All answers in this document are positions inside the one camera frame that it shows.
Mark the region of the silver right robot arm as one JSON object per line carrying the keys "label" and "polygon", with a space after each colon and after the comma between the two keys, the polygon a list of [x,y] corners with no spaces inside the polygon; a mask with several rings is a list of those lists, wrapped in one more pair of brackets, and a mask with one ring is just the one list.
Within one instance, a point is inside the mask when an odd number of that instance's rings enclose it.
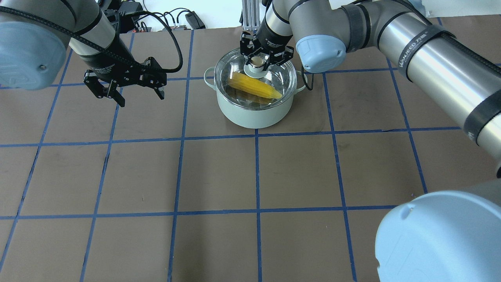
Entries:
{"label": "silver right robot arm", "polygon": [[[427,94],[477,146],[500,162],[500,68],[434,25],[406,0],[358,0],[331,9],[327,0],[265,0],[255,34],[240,51],[264,68],[297,51],[322,73],[346,54],[376,47]],[[382,282],[499,282],[500,165],[496,180],[429,192],[390,210],[375,237]]]}

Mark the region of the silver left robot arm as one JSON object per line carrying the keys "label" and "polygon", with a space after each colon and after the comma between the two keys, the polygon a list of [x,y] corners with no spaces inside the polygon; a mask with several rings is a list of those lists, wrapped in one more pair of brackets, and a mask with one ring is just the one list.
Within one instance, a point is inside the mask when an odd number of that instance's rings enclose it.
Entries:
{"label": "silver left robot arm", "polygon": [[1,85],[50,86],[71,48],[88,66],[83,82],[93,95],[124,107],[119,87],[139,85],[165,98],[165,73],[149,57],[137,63],[118,30],[93,0],[2,0]]}

